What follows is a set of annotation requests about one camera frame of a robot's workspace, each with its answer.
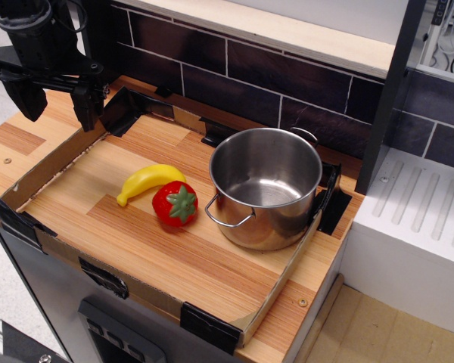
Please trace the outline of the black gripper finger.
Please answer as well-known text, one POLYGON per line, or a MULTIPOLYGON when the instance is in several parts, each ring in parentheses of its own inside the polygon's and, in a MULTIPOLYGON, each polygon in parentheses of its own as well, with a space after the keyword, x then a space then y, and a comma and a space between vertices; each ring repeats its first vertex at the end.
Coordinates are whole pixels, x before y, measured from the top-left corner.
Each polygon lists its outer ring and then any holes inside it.
POLYGON ((44 87, 29 79, 3 80, 5 91, 19 111, 35 122, 44 112, 48 102, 44 87))
POLYGON ((102 93, 89 88, 75 88, 71 94, 73 109, 84 132, 94 129, 98 118, 103 114, 102 93))

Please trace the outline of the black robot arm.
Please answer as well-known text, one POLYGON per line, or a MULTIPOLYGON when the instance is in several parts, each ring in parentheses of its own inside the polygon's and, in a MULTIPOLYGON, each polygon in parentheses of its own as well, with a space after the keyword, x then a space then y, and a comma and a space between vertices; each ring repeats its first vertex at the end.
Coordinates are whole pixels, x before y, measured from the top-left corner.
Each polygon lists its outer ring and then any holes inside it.
POLYGON ((77 46, 66 1, 0 1, 0 29, 11 44, 0 47, 0 81, 20 112, 35 122, 46 91, 70 95, 84 131, 93 130, 109 92, 103 66, 77 46))

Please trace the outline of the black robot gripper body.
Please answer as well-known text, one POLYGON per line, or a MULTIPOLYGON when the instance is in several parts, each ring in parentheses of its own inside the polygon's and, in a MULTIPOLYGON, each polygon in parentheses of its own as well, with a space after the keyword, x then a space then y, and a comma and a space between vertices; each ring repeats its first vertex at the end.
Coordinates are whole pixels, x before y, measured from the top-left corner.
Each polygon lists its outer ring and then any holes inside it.
POLYGON ((2 25, 11 44, 0 47, 0 81, 29 79, 44 91, 72 94, 89 88, 107 97, 101 79, 102 65, 82 54, 77 37, 68 26, 57 22, 2 25))

